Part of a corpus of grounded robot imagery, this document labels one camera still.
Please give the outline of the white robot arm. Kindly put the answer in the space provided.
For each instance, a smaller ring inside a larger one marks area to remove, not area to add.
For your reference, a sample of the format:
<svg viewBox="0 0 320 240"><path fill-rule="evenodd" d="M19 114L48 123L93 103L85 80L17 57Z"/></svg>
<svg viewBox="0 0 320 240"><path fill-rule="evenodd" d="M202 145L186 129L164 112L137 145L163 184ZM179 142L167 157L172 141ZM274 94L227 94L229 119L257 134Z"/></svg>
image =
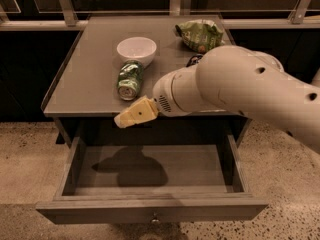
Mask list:
<svg viewBox="0 0 320 240"><path fill-rule="evenodd" d="M268 123L320 153L320 86L286 73L263 52L225 45L189 67L161 77L152 97L142 97L115 117L120 128L155 119L225 110Z"/></svg>

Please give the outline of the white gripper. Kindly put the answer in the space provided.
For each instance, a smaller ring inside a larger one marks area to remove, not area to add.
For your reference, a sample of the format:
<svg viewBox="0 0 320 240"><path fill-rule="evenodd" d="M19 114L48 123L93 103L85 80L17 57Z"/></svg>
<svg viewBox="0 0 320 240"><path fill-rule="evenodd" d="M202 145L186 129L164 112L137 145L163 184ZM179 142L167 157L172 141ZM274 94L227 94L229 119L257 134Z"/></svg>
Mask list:
<svg viewBox="0 0 320 240"><path fill-rule="evenodd" d="M161 77L153 87L155 101L147 96L139 98L114 118L116 125L127 128L149 122L157 118L159 111L168 117L213 111L214 106L200 95L196 68L184 67Z"/></svg>

